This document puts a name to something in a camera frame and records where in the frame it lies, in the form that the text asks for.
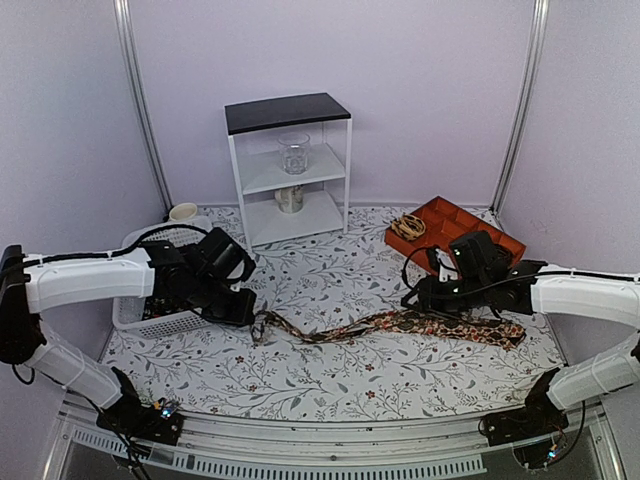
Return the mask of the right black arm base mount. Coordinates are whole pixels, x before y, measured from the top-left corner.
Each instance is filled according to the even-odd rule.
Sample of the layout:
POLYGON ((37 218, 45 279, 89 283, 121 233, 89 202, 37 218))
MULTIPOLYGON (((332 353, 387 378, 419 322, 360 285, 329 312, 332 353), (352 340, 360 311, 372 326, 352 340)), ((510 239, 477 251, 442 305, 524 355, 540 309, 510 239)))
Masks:
POLYGON ((490 446, 511 444, 548 435, 545 443, 516 447, 513 456, 527 471, 546 470, 572 453, 586 422, 586 402, 581 402, 580 424, 572 442, 565 429, 569 426, 565 412, 551 412, 543 407, 521 407, 484 415, 478 422, 478 433, 490 446))

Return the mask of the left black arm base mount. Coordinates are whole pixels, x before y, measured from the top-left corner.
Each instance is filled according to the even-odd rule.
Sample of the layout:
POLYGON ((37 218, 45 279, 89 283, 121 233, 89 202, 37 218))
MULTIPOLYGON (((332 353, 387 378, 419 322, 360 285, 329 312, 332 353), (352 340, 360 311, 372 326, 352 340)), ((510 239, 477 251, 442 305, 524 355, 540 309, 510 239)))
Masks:
POLYGON ((176 446, 184 424, 179 407, 177 401, 164 397, 150 405, 122 397, 111 407, 100 409, 96 425, 123 437, 176 446))

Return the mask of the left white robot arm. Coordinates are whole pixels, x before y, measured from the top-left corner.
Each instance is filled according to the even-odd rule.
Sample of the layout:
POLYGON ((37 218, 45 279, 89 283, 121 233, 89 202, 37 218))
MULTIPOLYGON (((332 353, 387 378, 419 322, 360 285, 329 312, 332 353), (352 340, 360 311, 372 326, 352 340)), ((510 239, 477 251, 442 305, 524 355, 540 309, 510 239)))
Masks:
POLYGON ((243 287, 256 264, 224 230, 197 228, 200 239, 177 246, 167 226, 130 245, 102 252, 27 255, 8 246, 1 258, 1 361, 24 365, 108 410, 128 434, 148 426, 129 378, 87 357, 41 324, 44 311, 115 298, 165 298, 209 323, 247 326, 256 295, 243 287))

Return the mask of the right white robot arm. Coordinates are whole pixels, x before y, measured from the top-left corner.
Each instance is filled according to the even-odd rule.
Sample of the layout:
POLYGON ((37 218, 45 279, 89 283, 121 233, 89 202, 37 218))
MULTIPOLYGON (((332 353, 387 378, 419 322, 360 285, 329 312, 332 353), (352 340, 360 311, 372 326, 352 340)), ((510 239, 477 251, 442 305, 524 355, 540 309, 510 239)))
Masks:
MULTIPOLYGON (((449 245, 449 264, 427 247, 430 265, 445 276, 427 275, 411 285, 404 306, 458 320, 474 308, 526 315, 565 314, 639 326, 639 278, 580 271, 545 261, 512 263, 506 250, 485 231, 471 232, 449 245)), ((556 414, 639 380, 639 336, 632 334, 585 361, 543 374, 517 415, 517 427, 537 436, 556 414)))

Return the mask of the cream floral paisley tie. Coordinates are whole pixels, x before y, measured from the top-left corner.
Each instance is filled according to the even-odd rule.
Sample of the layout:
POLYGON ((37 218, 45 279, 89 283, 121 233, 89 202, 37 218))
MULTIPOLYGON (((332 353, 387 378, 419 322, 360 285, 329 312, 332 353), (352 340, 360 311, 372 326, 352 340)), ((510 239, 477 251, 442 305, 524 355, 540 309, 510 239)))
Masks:
POLYGON ((263 310, 256 314, 255 322, 250 328, 253 342, 263 342, 270 328, 279 329, 305 344, 351 341, 373 333, 397 333, 464 340, 509 351, 518 347, 526 338, 522 325, 501 318, 489 319, 470 314, 447 316, 408 309, 376 313, 346 326, 315 333, 305 333, 277 312, 263 310))

